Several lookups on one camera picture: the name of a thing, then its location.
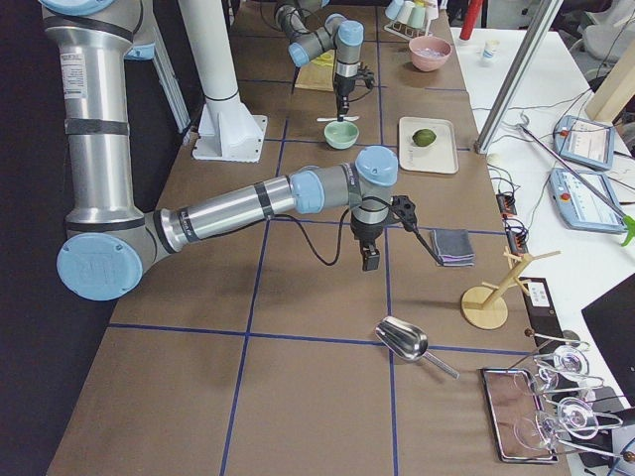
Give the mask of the white plastic spoon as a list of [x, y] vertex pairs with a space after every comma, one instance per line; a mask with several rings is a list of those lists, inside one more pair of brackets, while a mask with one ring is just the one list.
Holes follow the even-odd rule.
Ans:
[[343, 116], [343, 117], [319, 117], [317, 122], [354, 122], [359, 119], [359, 116]]

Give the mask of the green bowl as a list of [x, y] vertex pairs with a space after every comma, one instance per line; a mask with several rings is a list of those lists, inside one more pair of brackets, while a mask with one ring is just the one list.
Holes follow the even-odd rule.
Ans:
[[334, 149], [345, 150], [350, 148], [358, 139], [359, 129], [353, 122], [332, 121], [323, 129], [326, 142]]

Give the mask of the pink bowl with ice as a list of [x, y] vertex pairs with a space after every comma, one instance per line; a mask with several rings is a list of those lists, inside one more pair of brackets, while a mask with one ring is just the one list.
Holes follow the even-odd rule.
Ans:
[[452, 53], [452, 45], [435, 36], [419, 36], [408, 43], [415, 68], [428, 72], [441, 68]]

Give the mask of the bamboo cutting board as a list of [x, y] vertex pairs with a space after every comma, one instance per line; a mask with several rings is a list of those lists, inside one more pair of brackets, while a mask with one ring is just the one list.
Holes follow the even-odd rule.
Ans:
[[295, 87], [299, 89], [333, 92], [333, 67], [320, 67], [312, 62], [302, 66]]

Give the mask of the lemon slice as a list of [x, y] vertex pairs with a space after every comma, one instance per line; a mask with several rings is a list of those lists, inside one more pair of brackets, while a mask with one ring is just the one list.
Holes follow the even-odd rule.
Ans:
[[334, 66], [334, 54], [332, 52], [324, 53], [312, 60], [317, 66], [320, 67], [333, 67]]

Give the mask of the grey folded cloth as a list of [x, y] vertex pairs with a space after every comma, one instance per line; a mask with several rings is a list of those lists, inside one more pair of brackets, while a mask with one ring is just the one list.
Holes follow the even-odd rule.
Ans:
[[436, 228], [430, 232], [433, 248], [445, 267], [474, 265], [475, 254], [465, 229]]

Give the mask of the green lime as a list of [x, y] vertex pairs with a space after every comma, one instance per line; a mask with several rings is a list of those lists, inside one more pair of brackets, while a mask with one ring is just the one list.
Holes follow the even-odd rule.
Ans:
[[417, 147], [428, 147], [437, 139], [437, 134], [431, 129], [420, 129], [417, 130], [413, 136], [413, 143]]

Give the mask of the steel scoop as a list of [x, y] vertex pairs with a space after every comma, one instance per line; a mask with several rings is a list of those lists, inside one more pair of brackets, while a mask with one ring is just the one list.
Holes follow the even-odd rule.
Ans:
[[389, 315], [376, 325], [375, 334], [401, 359], [407, 362], [426, 359], [454, 379], [459, 378], [458, 371], [428, 350], [428, 335], [417, 325]]

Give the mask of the white rabbit tray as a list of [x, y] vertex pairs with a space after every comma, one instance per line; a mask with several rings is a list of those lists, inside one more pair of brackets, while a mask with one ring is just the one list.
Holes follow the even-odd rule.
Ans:
[[[414, 135], [430, 130], [436, 138], [420, 147]], [[399, 120], [399, 164], [410, 172], [452, 175], [458, 172], [458, 158], [450, 121], [436, 118], [402, 117]]]

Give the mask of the cup rack with cups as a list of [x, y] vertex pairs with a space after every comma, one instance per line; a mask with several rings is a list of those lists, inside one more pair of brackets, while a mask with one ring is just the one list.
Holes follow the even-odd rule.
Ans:
[[437, 1], [392, 0], [385, 9], [388, 23], [383, 29], [395, 36], [410, 40], [432, 34], [432, 22], [439, 17]]

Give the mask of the wooden mug tree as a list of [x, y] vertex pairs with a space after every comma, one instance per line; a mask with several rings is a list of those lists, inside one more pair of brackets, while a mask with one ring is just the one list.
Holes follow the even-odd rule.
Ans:
[[530, 253], [513, 254], [508, 247], [503, 256], [507, 258], [509, 271], [497, 284], [482, 282], [480, 286], [465, 291], [461, 297], [460, 307], [463, 317], [473, 326], [493, 330], [500, 328], [507, 320], [508, 307], [503, 295], [508, 289], [518, 287], [526, 296], [530, 295], [528, 280], [520, 278], [522, 272], [534, 261], [561, 254], [553, 251], [534, 256]]

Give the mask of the black power strip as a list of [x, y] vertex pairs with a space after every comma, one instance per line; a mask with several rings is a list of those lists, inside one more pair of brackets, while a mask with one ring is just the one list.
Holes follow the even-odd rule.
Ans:
[[510, 251], [515, 255], [527, 253], [529, 230], [517, 217], [515, 196], [512, 192], [499, 192], [496, 194], [496, 201]]

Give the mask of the red bottle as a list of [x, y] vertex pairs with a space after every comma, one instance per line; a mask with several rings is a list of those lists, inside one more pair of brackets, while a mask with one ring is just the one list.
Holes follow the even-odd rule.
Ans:
[[466, 11], [462, 22], [459, 38], [468, 41], [471, 38], [475, 28], [476, 21], [482, 10], [483, 0], [469, 0], [466, 5]]

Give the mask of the upper teach pendant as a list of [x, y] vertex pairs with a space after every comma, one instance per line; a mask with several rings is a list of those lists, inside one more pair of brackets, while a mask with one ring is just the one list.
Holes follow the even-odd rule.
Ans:
[[596, 171], [613, 165], [615, 128], [572, 115], [563, 117], [554, 131], [556, 152], [564, 159]]

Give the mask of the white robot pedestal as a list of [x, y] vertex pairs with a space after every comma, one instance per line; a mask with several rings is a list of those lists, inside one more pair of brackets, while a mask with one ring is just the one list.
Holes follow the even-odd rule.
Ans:
[[256, 163], [268, 118], [242, 102], [219, 1], [180, 3], [205, 103], [193, 156], [198, 160]]

